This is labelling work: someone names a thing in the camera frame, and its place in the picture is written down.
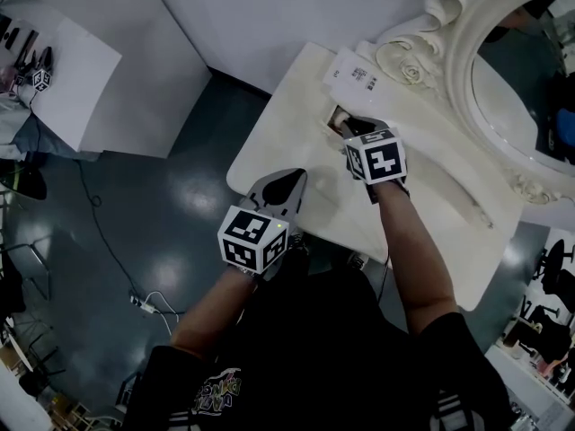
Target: white cabinet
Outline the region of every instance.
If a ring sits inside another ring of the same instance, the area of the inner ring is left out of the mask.
[[[10,430],[49,431],[52,420],[0,361],[0,421]]]
[[[75,136],[75,149],[167,157],[210,73],[162,0],[41,1],[121,56],[81,138]],[[54,71],[56,77],[58,63]],[[61,107],[74,104],[63,102]],[[72,123],[64,111],[62,117]],[[62,135],[65,131],[53,130],[70,140]]]
[[[485,356],[505,385],[538,418],[537,426],[541,431],[562,431],[575,418],[575,413],[552,391],[551,386],[535,378],[503,349],[493,345]]]

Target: white vanity table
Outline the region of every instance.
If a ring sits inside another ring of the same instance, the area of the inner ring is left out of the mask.
[[[305,168],[309,181],[298,226],[385,262],[387,247],[377,206],[372,206],[363,183],[347,172],[338,138],[326,127],[335,102],[323,85],[323,76],[334,58],[331,51],[313,43],[305,46],[236,157],[227,183],[245,195],[263,176],[287,168]],[[388,85],[394,96],[411,94],[394,82]],[[397,110],[389,110],[390,115],[395,112],[404,116],[402,107],[415,105],[397,99]],[[506,213],[496,227],[489,228],[469,195],[436,164],[410,153],[409,148],[408,164],[407,186],[413,204],[446,261],[457,303],[471,311],[500,263],[524,203],[494,169],[469,173],[470,177],[483,178],[488,190],[484,195],[497,205],[494,208]]]
[[[572,86],[541,94],[539,84],[511,82],[521,69],[543,72],[529,61],[515,66],[511,77],[505,72],[521,46],[505,53],[500,70],[493,59],[478,56],[483,43],[497,39],[491,36],[496,32],[527,31],[526,37],[547,43],[540,19],[551,2],[424,0],[422,16],[385,31],[376,42],[360,42],[334,66],[334,53],[308,43],[230,168],[229,186],[245,194],[260,177],[303,167],[309,181],[299,226],[384,262],[377,208],[363,184],[347,173],[341,138],[327,123],[336,103],[353,116],[392,121],[406,147],[413,204],[447,264],[457,302],[471,311],[522,212],[536,218],[553,204],[571,202],[561,198],[575,196],[570,149],[561,153],[545,145],[548,131],[558,126],[557,110],[572,106]],[[348,61],[353,64],[345,66]],[[376,76],[375,88],[346,76],[356,66],[366,70],[366,78]],[[545,78],[544,88],[551,80]],[[533,89],[526,92],[524,86]],[[529,101],[547,96],[548,103]],[[560,96],[566,99],[555,100]],[[539,113],[537,105],[543,105]],[[568,215],[553,220],[570,221]]]

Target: white table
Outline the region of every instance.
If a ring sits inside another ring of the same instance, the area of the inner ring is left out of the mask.
[[[58,137],[75,151],[169,155],[211,73],[162,0],[2,8],[38,29],[38,50],[53,48],[52,85],[32,108]]]
[[[20,348],[20,345],[18,345],[16,339],[10,333],[8,333],[8,338],[10,339],[10,343],[12,344],[12,348],[14,348],[14,351],[16,352],[22,363],[26,366],[26,368],[30,372],[33,372],[34,367],[32,367],[32,364],[30,364],[30,361],[24,354],[24,351]]]
[[[378,208],[371,205],[363,184],[347,172],[345,157],[339,151],[340,139],[325,126],[335,109],[323,85],[333,58],[327,49],[313,43],[305,46],[237,155],[227,183],[245,195],[257,179],[272,172],[306,169],[309,179],[298,226],[383,263],[387,244]],[[470,161],[474,158],[473,164],[479,164],[482,156],[472,153]],[[447,264],[458,304],[471,311],[503,257],[523,203],[509,194],[509,187],[507,191],[501,189],[501,180],[483,178],[483,195],[492,207],[505,213],[504,222],[500,221],[505,226],[489,229],[476,219],[472,200],[446,172],[409,152],[408,164],[407,185],[413,204]]]
[[[50,431],[48,412],[18,384],[18,378],[0,362],[0,419],[8,429]]]

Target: white wall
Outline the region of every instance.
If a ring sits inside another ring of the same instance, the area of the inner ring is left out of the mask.
[[[575,415],[550,390],[545,388],[523,366],[496,346],[485,357],[491,362],[506,386],[539,418],[542,431],[562,431]]]
[[[121,55],[41,0],[3,0],[2,14],[23,19],[40,33],[33,46],[36,53],[52,47],[52,85],[38,96],[31,87],[21,88],[19,94],[24,101],[34,97],[34,113],[78,151]]]
[[[267,92],[306,41],[353,47],[423,8],[423,0],[166,1],[209,66]]]

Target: forearm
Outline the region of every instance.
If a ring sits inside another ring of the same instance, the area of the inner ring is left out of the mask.
[[[374,189],[410,331],[418,334],[439,316],[457,311],[451,278],[407,195],[389,182]]]
[[[235,324],[256,287],[255,280],[228,267],[217,283],[189,310],[172,335],[172,345],[208,359],[222,334]]]

